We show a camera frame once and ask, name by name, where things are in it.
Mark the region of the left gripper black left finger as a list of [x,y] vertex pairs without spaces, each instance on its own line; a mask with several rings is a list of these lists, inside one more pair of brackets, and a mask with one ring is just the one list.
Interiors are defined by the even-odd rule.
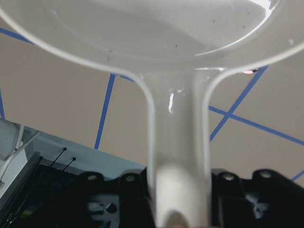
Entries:
[[150,228],[152,212],[142,175],[129,172],[105,180],[97,172],[79,176],[84,204],[80,228]]

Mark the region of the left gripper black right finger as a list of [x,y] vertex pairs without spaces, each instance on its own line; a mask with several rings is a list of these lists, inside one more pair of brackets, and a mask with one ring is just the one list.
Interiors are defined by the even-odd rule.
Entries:
[[250,179],[213,169],[213,228],[302,228],[304,189],[269,169]]

